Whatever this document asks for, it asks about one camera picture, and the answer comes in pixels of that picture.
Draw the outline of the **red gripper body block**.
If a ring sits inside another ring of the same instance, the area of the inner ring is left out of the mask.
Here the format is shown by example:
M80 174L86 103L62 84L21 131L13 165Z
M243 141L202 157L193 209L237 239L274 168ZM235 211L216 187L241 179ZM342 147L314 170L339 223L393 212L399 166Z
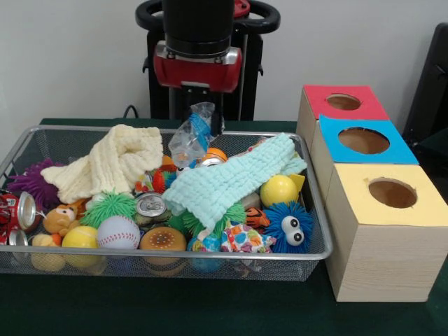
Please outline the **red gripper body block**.
M239 83L242 52L231 47L220 57L193 59L174 54L159 41L153 55L154 72L162 86L195 86L211 92L231 93Z

